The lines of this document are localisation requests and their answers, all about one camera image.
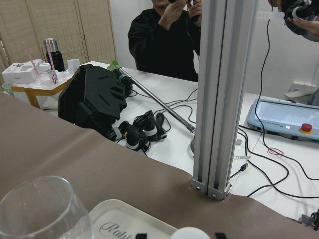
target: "metal pole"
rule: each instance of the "metal pole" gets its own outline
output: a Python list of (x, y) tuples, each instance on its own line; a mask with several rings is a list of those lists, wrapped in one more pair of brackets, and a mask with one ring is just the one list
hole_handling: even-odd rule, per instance
[(119, 71), (130, 77), (134, 84), (137, 85), (142, 91), (144, 91), (146, 94), (148, 94), (153, 100), (155, 100), (157, 103), (159, 103), (165, 110), (167, 110), (175, 119), (177, 119), (179, 122), (181, 122), (183, 125), (186, 126), (186, 128), (191, 132), (195, 133), (196, 128), (192, 126), (189, 122), (184, 120), (179, 114), (177, 114), (175, 111), (173, 111), (168, 105), (166, 105), (163, 101), (161, 101), (157, 96), (155, 96), (152, 92), (150, 92), (147, 88), (145, 88), (140, 82), (138, 82), (136, 79), (134, 79), (133, 76), (131, 76), (129, 73), (127, 73), (123, 68), (120, 68)]

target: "brown leather surface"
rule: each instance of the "brown leather surface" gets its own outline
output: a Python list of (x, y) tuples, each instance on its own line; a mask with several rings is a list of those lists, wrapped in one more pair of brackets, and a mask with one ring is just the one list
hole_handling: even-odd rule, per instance
[(88, 211), (119, 199), (176, 228), (200, 228), (212, 239), (217, 232), (229, 239), (318, 238), (251, 198), (230, 194), (219, 202), (201, 195), (186, 172), (5, 94), (0, 115), (0, 198), (25, 180), (58, 175)]

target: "hand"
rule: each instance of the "hand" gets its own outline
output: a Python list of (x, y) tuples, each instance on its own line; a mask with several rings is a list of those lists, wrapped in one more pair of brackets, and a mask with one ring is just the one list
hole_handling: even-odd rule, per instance
[(174, 3), (170, 3), (166, 7), (163, 16), (161, 16), (159, 25), (168, 31), (172, 23), (179, 19), (185, 5), (185, 0), (177, 0)]
[(312, 35), (315, 36), (315, 38), (319, 39), (319, 21), (306, 21), (301, 18), (290, 18), (288, 17), (288, 20), (292, 22), (293, 24), (297, 25), (298, 27), (307, 30)]
[(278, 7), (278, 11), (283, 11), (283, 1), (282, 0), (268, 0), (269, 4)]
[(198, 16), (198, 20), (196, 22), (194, 22), (195, 26), (201, 27), (201, 16), (202, 16), (202, 12), (203, 12), (203, 3), (202, 0), (194, 0), (193, 1), (193, 5), (190, 4), (189, 0), (187, 1), (187, 6), (188, 6), (188, 11), (189, 11), (189, 16), (193, 17), (193, 16)]

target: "rectangular tray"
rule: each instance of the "rectangular tray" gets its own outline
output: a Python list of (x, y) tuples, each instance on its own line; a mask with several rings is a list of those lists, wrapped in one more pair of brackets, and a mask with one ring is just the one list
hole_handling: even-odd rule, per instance
[(170, 239), (177, 230), (117, 199), (99, 203), (89, 216), (94, 239), (135, 239), (139, 233), (146, 233), (150, 239)]

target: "metal bracket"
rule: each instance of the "metal bracket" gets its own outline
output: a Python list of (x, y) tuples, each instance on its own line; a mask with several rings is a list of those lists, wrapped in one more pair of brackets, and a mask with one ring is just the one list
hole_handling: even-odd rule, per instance
[(205, 194), (205, 188), (206, 188), (206, 184), (205, 183), (201, 183), (201, 182), (198, 182), (194, 179), (191, 180), (191, 185), (194, 189), (196, 189), (197, 191)]
[(211, 197), (213, 199), (216, 199), (218, 201), (222, 201), (228, 196), (230, 187), (231, 187), (231, 184), (229, 183), (224, 192), (223, 191), (219, 191), (216, 188), (210, 188), (209, 187), (207, 194), (208, 194), (209, 197)]

